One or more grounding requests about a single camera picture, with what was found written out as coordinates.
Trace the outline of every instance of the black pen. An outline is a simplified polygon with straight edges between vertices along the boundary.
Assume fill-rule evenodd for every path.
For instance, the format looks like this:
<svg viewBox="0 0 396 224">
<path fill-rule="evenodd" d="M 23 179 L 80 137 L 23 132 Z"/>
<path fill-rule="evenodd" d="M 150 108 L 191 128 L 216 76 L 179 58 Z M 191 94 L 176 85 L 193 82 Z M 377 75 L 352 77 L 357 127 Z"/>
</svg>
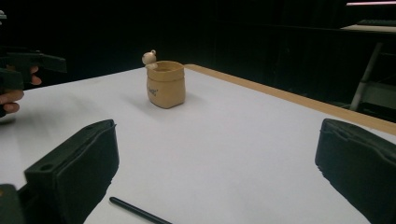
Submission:
<svg viewBox="0 0 396 224">
<path fill-rule="evenodd" d="M 149 221 L 151 221 L 153 223 L 156 223 L 156 224 L 172 224 L 172 223 L 170 223 L 168 221 L 163 220 L 160 217 L 156 217 L 156 216 L 154 216 L 154 215 L 152 215 L 152 214 L 150 214 L 150 213 L 148 213 L 146 211 L 143 211 L 142 209 L 140 209 L 138 207 L 135 207 L 135 206 L 133 206 L 133 205 L 131 205 L 129 203 L 126 203 L 126 202 L 124 202 L 124 201 L 122 201 L 122 200 L 120 200 L 120 199 L 118 199 L 116 197 L 110 197 L 110 201 L 112 203 L 118 205 L 119 207 L 122 207 L 122 208 L 124 208 L 124 209 L 126 209 L 126 210 L 128 210 L 130 212 L 133 212 L 133 213 L 137 214 L 138 216 L 141 216 L 141 217 L 143 217 L 143 218 L 145 218 L 145 219 L 147 219 L 147 220 L 149 220 Z"/>
</svg>

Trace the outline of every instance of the teddy bear figurine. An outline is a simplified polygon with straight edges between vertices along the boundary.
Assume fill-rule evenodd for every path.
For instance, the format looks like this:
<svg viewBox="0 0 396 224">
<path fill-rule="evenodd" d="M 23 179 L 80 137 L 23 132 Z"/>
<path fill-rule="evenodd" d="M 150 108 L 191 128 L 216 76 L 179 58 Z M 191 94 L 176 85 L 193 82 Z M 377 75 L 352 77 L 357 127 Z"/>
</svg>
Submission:
<svg viewBox="0 0 396 224">
<path fill-rule="evenodd" d="M 156 53 L 157 52 L 153 49 L 152 51 L 143 54 L 142 62 L 143 64 L 146 65 L 147 68 L 156 69 L 158 67 L 158 64 L 156 63 L 157 62 L 157 57 L 155 56 Z"/>
</svg>

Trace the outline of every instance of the white table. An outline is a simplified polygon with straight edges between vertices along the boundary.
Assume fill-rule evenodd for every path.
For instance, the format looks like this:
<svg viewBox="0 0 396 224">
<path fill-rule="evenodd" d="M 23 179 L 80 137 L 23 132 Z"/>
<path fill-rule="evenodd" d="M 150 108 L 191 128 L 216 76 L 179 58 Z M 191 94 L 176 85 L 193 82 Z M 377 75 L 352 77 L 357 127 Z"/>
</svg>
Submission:
<svg viewBox="0 0 396 224">
<path fill-rule="evenodd" d="M 28 166 L 114 119 L 120 168 L 87 224 L 149 223 L 110 196 L 172 223 L 369 223 L 315 165 L 320 125 L 347 119 L 393 143 L 396 125 L 199 66 L 185 72 L 186 102 L 171 109 L 149 101 L 144 68 L 27 91 L 15 122 L 0 125 L 0 183 L 19 189 Z"/>
</svg>

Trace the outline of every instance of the ceramic cup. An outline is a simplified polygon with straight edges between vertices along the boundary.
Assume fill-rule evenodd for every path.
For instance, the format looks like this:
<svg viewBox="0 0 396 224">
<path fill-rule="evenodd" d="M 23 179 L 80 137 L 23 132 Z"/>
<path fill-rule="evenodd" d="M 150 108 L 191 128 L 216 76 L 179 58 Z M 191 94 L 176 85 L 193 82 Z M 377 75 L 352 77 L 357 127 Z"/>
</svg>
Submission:
<svg viewBox="0 0 396 224">
<path fill-rule="evenodd" d="M 156 62 L 147 68 L 147 89 L 149 100 L 161 108 L 181 105 L 186 99 L 184 66 L 171 61 Z"/>
</svg>

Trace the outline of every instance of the table edge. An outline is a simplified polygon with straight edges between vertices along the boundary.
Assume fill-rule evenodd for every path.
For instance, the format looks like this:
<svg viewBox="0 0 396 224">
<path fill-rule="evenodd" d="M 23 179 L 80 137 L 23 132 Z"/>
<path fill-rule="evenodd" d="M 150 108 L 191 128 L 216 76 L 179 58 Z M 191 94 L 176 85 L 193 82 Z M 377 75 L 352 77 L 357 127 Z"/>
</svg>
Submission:
<svg viewBox="0 0 396 224">
<path fill-rule="evenodd" d="M 390 133 L 396 135 L 396 123 L 378 119 L 375 117 L 371 117 L 368 115 L 364 115 L 352 110 L 344 109 L 335 105 L 329 105 L 317 100 L 313 100 L 301 95 L 297 95 L 291 92 L 282 91 L 273 87 L 265 86 L 261 83 L 253 82 L 247 79 L 243 79 L 241 77 L 234 77 L 232 75 L 228 75 L 225 73 L 221 73 L 219 71 L 202 67 L 197 64 L 187 63 L 184 64 L 185 68 L 188 68 L 192 71 L 199 72 L 211 77 L 216 77 L 225 81 L 229 81 L 231 83 L 250 88 L 255 91 L 260 91 L 266 94 L 270 94 L 277 98 L 287 100 L 289 102 L 293 102 L 298 105 L 302 105 L 311 109 L 315 109 L 317 111 L 335 116 L 340 119 L 349 120 L 351 122 L 355 122 L 357 124 L 366 126 L 368 128 L 376 129 L 384 133 Z"/>
</svg>

